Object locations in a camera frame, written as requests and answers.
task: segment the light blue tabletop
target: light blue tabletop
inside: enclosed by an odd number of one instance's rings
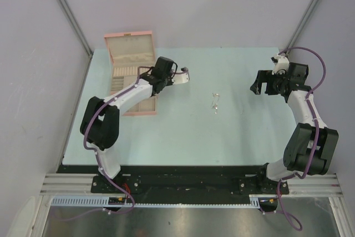
[[[272,69],[277,48],[157,49],[156,56],[188,67],[187,84],[159,94],[158,114],[121,117],[115,143],[120,164],[259,165],[279,160],[296,123],[283,97],[249,90],[260,69]],[[88,100],[104,98],[111,66],[105,49],[95,50],[65,151],[64,165],[94,165],[79,127]],[[218,114],[211,108],[218,93]]]

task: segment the open box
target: open box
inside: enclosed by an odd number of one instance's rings
[[[136,81],[139,66],[155,65],[152,31],[111,33],[104,36],[112,62],[110,94],[114,94]],[[143,100],[124,115],[155,115],[156,96]]]

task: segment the robotic arm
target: robotic arm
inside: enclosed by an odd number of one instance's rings
[[[187,83],[189,70],[182,68],[177,72],[177,68],[171,59],[159,57],[155,66],[139,75],[135,83],[104,99],[93,97],[89,100],[80,132],[92,144],[90,150],[95,152],[100,172],[104,170],[110,179],[120,172],[117,154],[112,148],[119,135],[119,117],[142,100],[159,94],[165,87]]]
[[[321,120],[313,101],[313,94],[308,93],[311,90],[310,86],[305,85],[308,65],[290,63],[286,57],[280,55],[271,59],[275,64],[274,69],[258,71],[250,90],[260,95],[262,84],[266,83],[266,94],[283,96],[295,116],[297,126],[286,146],[283,158],[267,166],[266,176],[271,180],[280,180],[294,172],[305,171],[315,140],[315,120],[319,124],[319,137],[317,150],[311,159],[312,163],[307,174],[324,175],[329,168],[339,135],[336,130],[327,128]]]

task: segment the white wall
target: white wall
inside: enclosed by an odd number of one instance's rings
[[[156,47],[285,47],[310,0],[67,0],[93,48],[110,32],[155,33]]]
[[[0,236],[54,167],[88,59],[56,0],[0,0]]]
[[[322,0],[297,45],[314,49],[326,62],[327,76],[315,92],[315,103],[327,125],[339,131],[330,171],[338,174],[349,210],[354,212],[354,0]],[[297,52],[293,59],[310,65],[307,81],[309,85],[316,85],[322,74],[318,59],[307,52]]]

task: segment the floor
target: floor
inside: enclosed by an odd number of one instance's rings
[[[126,165],[261,165],[283,156],[295,128],[293,114],[280,96],[249,90],[260,69],[272,69],[277,48],[157,49],[156,55],[188,67],[191,81],[165,88],[158,114],[121,117],[116,156]],[[65,165],[95,165],[83,148],[79,126],[88,100],[110,89],[108,52],[94,53]],[[211,108],[219,93],[218,113]]]
[[[303,231],[291,228],[283,215],[263,216],[257,209],[137,208],[129,214],[110,215],[98,211],[70,222],[88,208],[52,207],[43,237],[60,236],[289,236],[337,237],[328,198],[287,198],[289,212],[300,219]]]

